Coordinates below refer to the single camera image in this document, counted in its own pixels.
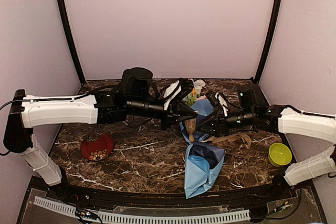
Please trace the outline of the beige satin ribbon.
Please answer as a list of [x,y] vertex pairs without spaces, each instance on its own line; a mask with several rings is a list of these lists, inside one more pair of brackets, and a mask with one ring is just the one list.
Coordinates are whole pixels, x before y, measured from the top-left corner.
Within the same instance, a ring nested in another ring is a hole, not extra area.
[[202,143],[220,143],[224,141],[228,141],[230,143],[236,141],[236,140],[242,140],[244,146],[249,150],[251,148],[251,137],[248,136],[246,133],[240,132],[236,134],[232,134],[229,136],[221,136],[221,137],[215,137],[210,136],[206,133],[200,133],[198,136],[196,134],[196,119],[186,120],[182,123],[180,123],[180,128],[183,137],[185,140],[192,144],[194,142],[202,142]]

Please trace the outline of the blue wrapping paper sheet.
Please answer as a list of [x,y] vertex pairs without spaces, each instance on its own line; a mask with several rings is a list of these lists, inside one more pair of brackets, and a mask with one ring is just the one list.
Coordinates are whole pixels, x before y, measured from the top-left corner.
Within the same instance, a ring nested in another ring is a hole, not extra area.
[[195,142],[190,142],[184,122],[180,123],[182,135],[189,146],[185,154],[184,191],[187,199],[205,193],[214,185],[220,173],[225,150],[203,141],[210,137],[209,134],[195,131]]

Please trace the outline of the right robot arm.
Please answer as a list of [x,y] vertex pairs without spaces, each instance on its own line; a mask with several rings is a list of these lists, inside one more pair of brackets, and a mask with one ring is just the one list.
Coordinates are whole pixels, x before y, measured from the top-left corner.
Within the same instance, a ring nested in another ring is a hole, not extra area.
[[[300,111],[292,105],[270,105],[260,86],[246,84],[237,88],[238,111],[225,112],[219,96],[207,92],[206,97],[214,110],[197,126],[199,132],[211,136],[227,136],[230,129],[253,125],[256,129],[281,134],[297,134],[335,143],[335,115]],[[326,151],[288,166],[283,179],[268,188],[273,200],[280,199],[294,186],[305,180],[335,172],[335,146]]]

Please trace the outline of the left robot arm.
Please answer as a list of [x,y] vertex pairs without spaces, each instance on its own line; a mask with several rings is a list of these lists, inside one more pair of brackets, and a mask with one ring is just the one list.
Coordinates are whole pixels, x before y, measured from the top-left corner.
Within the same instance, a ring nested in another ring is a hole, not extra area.
[[43,150],[33,134],[42,125],[85,123],[113,124],[128,115],[159,119],[161,129],[194,119],[197,113],[183,102],[194,89],[193,81],[180,78],[160,93],[153,73],[144,68],[126,69],[115,86],[96,88],[82,95],[36,97],[25,90],[15,92],[9,105],[3,144],[9,153],[17,153],[37,172],[63,201],[74,197],[65,171]]

